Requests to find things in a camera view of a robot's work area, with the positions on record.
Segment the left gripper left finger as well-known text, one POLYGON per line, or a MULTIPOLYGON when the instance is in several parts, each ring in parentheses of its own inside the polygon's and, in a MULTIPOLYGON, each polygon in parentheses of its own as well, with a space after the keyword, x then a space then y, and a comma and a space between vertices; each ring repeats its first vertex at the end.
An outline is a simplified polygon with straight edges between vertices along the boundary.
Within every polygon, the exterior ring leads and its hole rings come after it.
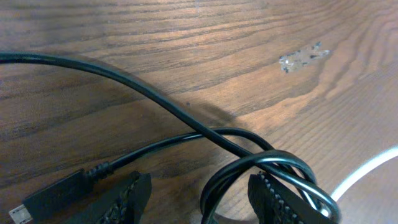
POLYGON ((131 172, 65 224, 139 224, 152 193, 150 174, 131 172))

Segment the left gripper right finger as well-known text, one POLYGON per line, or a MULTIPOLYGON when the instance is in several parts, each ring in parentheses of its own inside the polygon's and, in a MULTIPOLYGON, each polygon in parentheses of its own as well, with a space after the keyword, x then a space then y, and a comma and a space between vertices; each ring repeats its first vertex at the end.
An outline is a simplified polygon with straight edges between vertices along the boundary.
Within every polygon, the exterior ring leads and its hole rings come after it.
POLYGON ((260 224, 335 224, 265 172, 250 175, 248 198, 260 224))

